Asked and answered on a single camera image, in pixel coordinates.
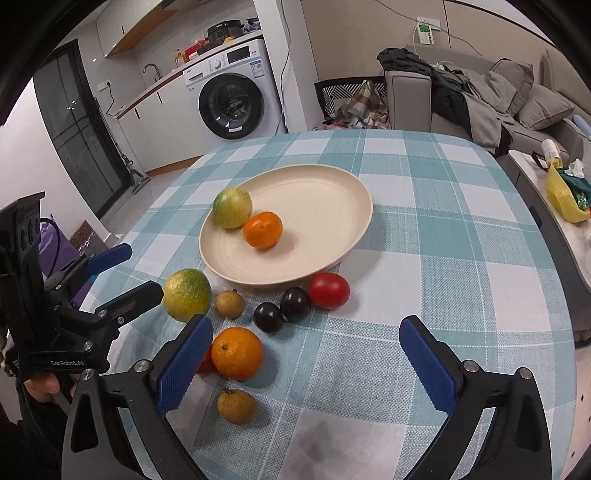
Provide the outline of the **left hand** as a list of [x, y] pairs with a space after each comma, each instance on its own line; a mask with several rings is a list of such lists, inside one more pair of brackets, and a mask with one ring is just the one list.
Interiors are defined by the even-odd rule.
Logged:
[[53, 373], [36, 373], [24, 382], [29, 395], [41, 403], [53, 402], [62, 392], [58, 378]]

